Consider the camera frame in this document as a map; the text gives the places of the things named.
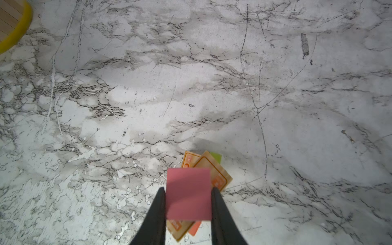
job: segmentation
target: white marble surface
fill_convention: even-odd
[[[392,243],[389,0],[32,5],[0,56],[0,244],[128,244],[205,149],[250,245]]]

